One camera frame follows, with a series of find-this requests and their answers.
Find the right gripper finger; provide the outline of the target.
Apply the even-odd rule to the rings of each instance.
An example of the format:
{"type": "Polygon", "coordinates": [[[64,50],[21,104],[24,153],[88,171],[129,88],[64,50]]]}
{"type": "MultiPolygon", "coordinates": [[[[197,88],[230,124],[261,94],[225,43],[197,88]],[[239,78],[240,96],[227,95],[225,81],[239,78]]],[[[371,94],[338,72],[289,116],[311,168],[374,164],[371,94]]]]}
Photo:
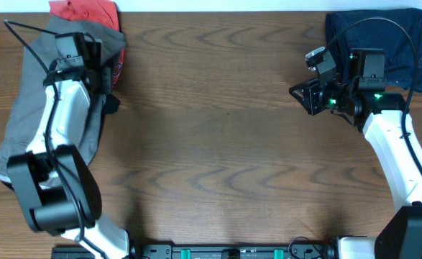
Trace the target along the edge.
{"type": "Polygon", "coordinates": [[[289,94],[304,94],[309,88],[310,81],[298,83],[289,88],[289,94]]]}
{"type": "Polygon", "coordinates": [[[303,96],[299,95],[296,90],[289,90],[289,94],[301,105],[303,105],[303,96]]]}

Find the grey shorts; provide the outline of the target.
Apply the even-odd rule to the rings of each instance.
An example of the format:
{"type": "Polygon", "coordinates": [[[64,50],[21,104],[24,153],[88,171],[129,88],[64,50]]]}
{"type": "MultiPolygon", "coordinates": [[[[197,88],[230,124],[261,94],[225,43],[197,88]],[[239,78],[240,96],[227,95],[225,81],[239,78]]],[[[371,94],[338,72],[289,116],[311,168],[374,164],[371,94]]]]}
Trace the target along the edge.
{"type": "MultiPolygon", "coordinates": [[[[124,34],[95,22],[68,21],[52,16],[46,29],[58,33],[87,32],[91,34],[95,39],[102,41],[104,63],[116,65],[121,49],[126,46],[124,34]]],[[[6,172],[8,159],[13,155],[24,154],[37,132],[46,102],[43,88],[45,76],[46,73],[32,54],[24,50],[19,95],[10,112],[5,137],[0,147],[0,181],[11,182],[6,172]]],[[[78,151],[86,163],[92,161],[98,150],[105,103],[105,95],[97,96],[91,103],[83,139],[78,146],[78,151]]]]}

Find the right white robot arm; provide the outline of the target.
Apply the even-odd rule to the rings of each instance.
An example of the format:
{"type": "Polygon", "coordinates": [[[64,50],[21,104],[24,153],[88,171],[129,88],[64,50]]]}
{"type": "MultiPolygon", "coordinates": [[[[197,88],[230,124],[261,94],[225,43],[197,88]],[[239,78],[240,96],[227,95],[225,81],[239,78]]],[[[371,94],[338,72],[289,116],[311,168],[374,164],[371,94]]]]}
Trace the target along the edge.
{"type": "Polygon", "coordinates": [[[322,258],[422,258],[422,147],[405,100],[384,91],[349,92],[348,86],[311,79],[290,88],[310,115],[323,110],[354,125],[372,146],[385,174],[395,214],[376,237],[343,236],[321,248],[322,258]]]}

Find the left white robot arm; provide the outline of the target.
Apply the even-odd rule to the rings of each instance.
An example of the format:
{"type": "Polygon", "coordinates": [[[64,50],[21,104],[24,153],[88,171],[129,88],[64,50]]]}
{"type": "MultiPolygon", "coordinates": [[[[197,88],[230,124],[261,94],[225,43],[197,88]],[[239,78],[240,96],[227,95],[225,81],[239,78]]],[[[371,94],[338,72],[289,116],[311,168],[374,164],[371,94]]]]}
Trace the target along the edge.
{"type": "Polygon", "coordinates": [[[78,146],[107,67],[102,43],[59,39],[46,67],[46,103],[34,138],[6,170],[29,228],[83,246],[94,258],[128,258],[129,234],[102,212],[101,192],[78,146]]]}

